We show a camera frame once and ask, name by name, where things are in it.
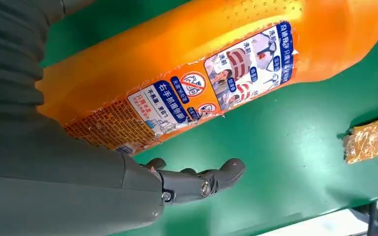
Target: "orange package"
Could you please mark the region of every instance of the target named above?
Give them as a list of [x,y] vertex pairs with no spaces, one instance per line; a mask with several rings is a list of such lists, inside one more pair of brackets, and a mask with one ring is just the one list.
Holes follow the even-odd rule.
[[378,120],[352,128],[343,141],[348,164],[378,157]]
[[328,79],[378,41],[378,1],[193,0],[45,69],[38,110],[134,154],[283,86]]

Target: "plastic wrapper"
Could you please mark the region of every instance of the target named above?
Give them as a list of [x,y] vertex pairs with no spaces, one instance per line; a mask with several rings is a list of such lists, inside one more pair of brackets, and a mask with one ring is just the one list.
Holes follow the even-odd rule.
[[378,121],[354,127],[344,137],[344,146],[348,164],[378,157]]

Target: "gray robotic arm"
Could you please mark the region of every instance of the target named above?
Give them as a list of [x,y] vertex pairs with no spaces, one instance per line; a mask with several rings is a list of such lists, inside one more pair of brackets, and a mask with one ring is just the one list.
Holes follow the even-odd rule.
[[0,236],[104,236],[155,222],[164,205],[233,185],[241,160],[220,170],[162,170],[68,136],[36,111],[34,87],[51,23],[93,0],[0,0]]

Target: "barcode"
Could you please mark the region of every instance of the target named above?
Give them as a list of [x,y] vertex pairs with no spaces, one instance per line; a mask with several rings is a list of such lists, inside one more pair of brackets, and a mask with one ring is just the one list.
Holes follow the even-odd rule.
[[118,147],[115,149],[116,152],[127,154],[127,155],[133,155],[135,153],[134,148],[129,144],[124,144],[121,147]]

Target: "green surface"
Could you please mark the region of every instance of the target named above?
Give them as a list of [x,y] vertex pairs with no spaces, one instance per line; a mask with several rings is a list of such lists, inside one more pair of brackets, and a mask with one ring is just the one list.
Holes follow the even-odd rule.
[[[43,64],[186,1],[121,2],[101,0],[53,26]],[[257,235],[377,200],[378,159],[348,166],[340,139],[350,127],[375,118],[378,44],[330,80],[280,89],[138,155],[138,162],[161,157],[170,170],[198,171],[238,157],[247,172],[229,191],[168,206],[154,225],[120,235]]]

